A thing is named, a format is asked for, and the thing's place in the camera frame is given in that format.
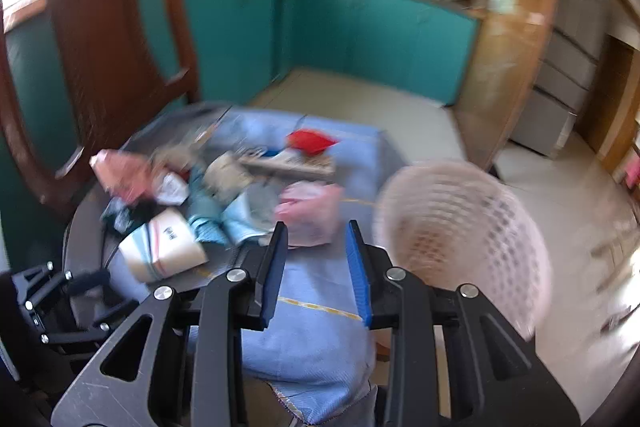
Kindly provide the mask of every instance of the refrigerator drawer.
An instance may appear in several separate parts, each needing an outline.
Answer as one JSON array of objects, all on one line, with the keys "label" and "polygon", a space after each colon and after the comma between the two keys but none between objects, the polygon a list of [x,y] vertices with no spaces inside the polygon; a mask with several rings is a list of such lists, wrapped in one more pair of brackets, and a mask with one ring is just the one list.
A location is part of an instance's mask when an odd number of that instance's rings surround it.
[{"label": "refrigerator drawer", "polygon": [[562,74],[556,68],[543,62],[536,79],[536,86],[552,97],[568,105],[574,112],[580,111],[588,91]]},{"label": "refrigerator drawer", "polygon": [[511,139],[553,158],[566,144],[574,123],[575,114],[568,107],[533,90]]},{"label": "refrigerator drawer", "polygon": [[574,82],[589,89],[593,82],[596,64],[568,39],[553,32],[546,49],[545,62],[561,71]]}]

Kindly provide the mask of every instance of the laundry basket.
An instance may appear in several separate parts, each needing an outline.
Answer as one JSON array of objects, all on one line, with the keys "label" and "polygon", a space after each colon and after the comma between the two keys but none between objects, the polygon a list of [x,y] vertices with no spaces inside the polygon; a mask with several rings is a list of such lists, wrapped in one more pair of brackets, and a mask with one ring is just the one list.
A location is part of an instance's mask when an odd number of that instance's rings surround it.
[{"label": "laundry basket", "polygon": [[552,272],[540,231],[518,198],[476,166],[401,169],[378,200],[374,240],[431,286],[475,284],[525,339],[545,315]]}]

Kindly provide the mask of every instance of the silver screw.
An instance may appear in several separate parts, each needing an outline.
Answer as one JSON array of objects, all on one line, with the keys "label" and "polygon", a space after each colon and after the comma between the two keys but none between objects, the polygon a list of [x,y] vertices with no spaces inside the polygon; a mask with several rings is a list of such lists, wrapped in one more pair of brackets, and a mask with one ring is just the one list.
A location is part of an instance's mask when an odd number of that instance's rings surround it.
[{"label": "silver screw", "polygon": [[386,278],[392,281],[401,281],[406,277],[406,272],[402,268],[394,266],[386,271]]},{"label": "silver screw", "polygon": [[169,288],[169,286],[159,286],[154,291],[154,297],[159,301],[166,301],[171,295],[174,294],[174,291]]},{"label": "silver screw", "polygon": [[246,272],[241,268],[234,268],[226,274],[227,280],[231,282],[240,282],[246,277]]},{"label": "silver screw", "polygon": [[463,284],[460,286],[460,293],[467,299],[475,299],[480,293],[478,288],[472,284]]}]

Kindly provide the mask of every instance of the red object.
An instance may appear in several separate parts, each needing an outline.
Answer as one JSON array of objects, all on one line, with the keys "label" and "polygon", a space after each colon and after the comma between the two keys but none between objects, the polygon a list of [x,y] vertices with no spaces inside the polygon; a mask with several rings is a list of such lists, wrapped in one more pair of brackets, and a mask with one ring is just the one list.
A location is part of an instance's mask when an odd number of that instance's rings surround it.
[{"label": "red object", "polygon": [[287,136],[287,146],[298,149],[308,156],[318,156],[329,149],[338,140],[311,129],[299,129]]}]

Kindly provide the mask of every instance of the clear plastic bag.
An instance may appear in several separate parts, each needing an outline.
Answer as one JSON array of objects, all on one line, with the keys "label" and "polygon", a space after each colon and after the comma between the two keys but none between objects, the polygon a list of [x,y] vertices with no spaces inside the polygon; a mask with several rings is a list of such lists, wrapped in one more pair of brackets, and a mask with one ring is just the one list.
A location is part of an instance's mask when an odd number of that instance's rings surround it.
[{"label": "clear plastic bag", "polygon": [[274,211],[289,231],[290,247],[314,247],[329,243],[338,228],[342,199],[339,185],[297,182],[280,194]]}]

